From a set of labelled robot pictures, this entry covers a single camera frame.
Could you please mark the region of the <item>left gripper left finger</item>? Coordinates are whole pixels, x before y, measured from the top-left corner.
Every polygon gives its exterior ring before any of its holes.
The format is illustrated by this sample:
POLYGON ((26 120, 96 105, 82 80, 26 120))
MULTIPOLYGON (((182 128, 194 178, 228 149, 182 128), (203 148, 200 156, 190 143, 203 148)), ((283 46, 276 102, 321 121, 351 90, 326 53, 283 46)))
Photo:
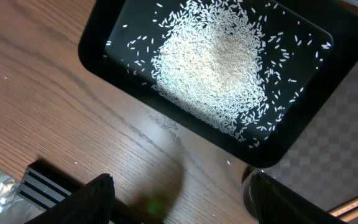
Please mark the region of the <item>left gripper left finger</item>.
POLYGON ((114 201, 113 178, 101 174, 26 224, 108 224, 114 201))

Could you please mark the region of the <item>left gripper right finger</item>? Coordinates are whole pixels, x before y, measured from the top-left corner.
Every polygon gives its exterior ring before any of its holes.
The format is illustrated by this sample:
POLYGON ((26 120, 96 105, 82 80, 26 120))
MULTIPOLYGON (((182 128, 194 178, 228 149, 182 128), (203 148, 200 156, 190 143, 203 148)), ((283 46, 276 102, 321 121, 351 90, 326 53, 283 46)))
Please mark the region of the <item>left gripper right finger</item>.
POLYGON ((250 178, 250 197, 259 224, 346 224, 264 172, 250 178))

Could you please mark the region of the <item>wooden chopstick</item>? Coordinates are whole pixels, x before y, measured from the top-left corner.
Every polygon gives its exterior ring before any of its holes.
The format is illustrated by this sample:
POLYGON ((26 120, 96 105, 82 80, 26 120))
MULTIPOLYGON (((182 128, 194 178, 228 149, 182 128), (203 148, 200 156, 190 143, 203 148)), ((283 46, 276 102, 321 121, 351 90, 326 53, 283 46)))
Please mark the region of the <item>wooden chopstick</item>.
POLYGON ((358 217, 358 208, 351 210, 350 212, 345 213, 340 217, 340 219, 344 222, 349 222, 358 217))
POLYGON ((350 212, 351 210, 354 210, 355 208, 358 208, 358 197, 332 209, 329 211, 329 213, 340 219, 342 215, 344 215, 347 212, 350 212))

